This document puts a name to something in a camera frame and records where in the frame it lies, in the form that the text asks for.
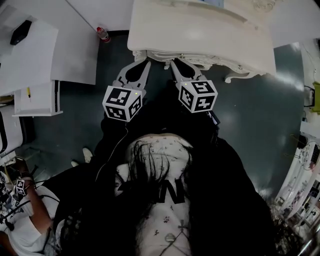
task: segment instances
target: white sleeve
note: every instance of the white sleeve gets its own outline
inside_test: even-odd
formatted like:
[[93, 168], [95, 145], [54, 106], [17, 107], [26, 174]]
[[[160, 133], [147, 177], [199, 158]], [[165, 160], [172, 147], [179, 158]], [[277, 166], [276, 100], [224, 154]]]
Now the white sleeve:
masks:
[[24, 247], [34, 244], [41, 236], [29, 216], [18, 219], [10, 233], [11, 238]]

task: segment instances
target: person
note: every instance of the person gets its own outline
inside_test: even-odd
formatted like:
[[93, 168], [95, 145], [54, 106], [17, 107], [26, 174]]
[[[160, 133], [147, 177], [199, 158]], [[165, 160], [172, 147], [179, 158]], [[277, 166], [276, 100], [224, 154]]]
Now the person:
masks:
[[[89, 163], [92, 153], [85, 147], [82, 151], [85, 162]], [[15, 167], [19, 169], [22, 177], [30, 177], [24, 161], [17, 162]], [[43, 254], [61, 195], [57, 192], [58, 184], [52, 186], [50, 179], [40, 186], [35, 185], [31, 178], [26, 179], [24, 185], [26, 196], [20, 202], [22, 212], [8, 217], [8, 227], [0, 231], [3, 253], [14, 256]]]
[[282, 245], [240, 157], [207, 112], [181, 105], [174, 81], [129, 123], [104, 114], [101, 129], [90, 164], [76, 167], [82, 182], [60, 201], [47, 255], [299, 252], [298, 238]]

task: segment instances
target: floor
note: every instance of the floor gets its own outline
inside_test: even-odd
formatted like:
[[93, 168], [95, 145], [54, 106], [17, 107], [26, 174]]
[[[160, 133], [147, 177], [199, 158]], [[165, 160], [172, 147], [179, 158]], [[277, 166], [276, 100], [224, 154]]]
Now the floor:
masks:
[[[118, 72], [134, 61], [127, 49], [128, 36], [113, 37], [101, 44], [96, 85], [61, 83], [63, 114], [35, 117], [36, 139], [23, 146], [41, 150], [31, 159], [37, 164], [37, 180], [47, 179], [71, 167], [72, 159], [83, 162], [82, 147], [94, 149], [102, 131], [100, 121], [106, 87]], [[279, 191], [289, 170], [303, 116], [304, 70], [300, 49], [287, 45], [275, 49], [277, 75], [223, 82], [228, 68], [215, 65], [203, 72], [218, 90], [214, 112], [221, 121], [219, 136], [238, 152], [247, 174], [262, 194], [272, 197]], [[171, 71], [152, 61], [148, 99], [152, 99], [171, 79]]]

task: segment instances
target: shoe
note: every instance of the shoe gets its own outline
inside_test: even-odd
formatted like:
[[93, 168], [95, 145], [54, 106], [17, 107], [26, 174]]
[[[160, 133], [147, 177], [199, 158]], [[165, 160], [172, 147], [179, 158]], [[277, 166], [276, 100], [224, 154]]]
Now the shoe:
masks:
[[87, 164], [90, 163], [91, 158], [93, 157], [93, 154], [92, 154], [91, 151], [90, 151], [88, 148], [86, 148], [86, 147], [84, 147], [84, 148], [82, 149], [82, 151], [83, 151], [83, 155], [84, 155], [84, 160], [85, 160], [85, 162], [86, 162]]
[[76, 166], [79, 165], [79, 163], [76, 162], [76, 161], [74, 161], [74, 160], [72, 160], [72, 161], [71, 161], [71, 165], [72, 165], [72, 167], [76, 167]]

